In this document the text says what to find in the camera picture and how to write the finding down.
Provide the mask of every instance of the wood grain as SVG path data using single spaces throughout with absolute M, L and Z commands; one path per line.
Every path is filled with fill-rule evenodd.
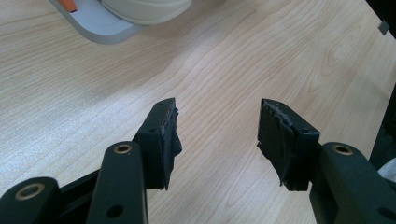
M 33 176 L 61 186 L 131 140 L 176 97 L 168 191 L 151 223 L 315 223 L 256 148 L 261 98 L 281 101 L 369 157 L 396 81 L 396 41 L 363 0 L 196 0 L 116 45 L 79 35 L 48 1 L 0 4 L 0 192 Z

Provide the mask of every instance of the white cylindrical object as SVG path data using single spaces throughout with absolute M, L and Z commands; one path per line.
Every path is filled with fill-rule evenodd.
M 102 0 L 116 16 L 136 24 L 170 21 L 191 5 L 192 0 Z

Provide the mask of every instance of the orange part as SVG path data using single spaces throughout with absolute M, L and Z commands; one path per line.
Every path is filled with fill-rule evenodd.
M 76 4 L 74 0 L 58 0 L 58 2 L 66 9 L 68 12 L 77 11 Z

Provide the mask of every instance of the gray base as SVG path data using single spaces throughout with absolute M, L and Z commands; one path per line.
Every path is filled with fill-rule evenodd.
M 120 19 L 100 0 L 75 0 L 77 11 L 69 13 L 57 0 L 49 0 L 85 38 L 98 44 L 120 43 L 145 28 Z

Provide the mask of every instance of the wooden table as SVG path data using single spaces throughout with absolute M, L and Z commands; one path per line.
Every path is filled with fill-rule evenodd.
M 45 0 L 0 3 L 0 191 L 33 176 L 63 186 L 131 140 L 176 97 L 168 191 L 151 223 L 315 223 L 256 148 L 261 98 L 281 101 L 369 157 L 396 81 L 396 40 L 364 0 L 196 0 L 116 45 L 84 39 Z

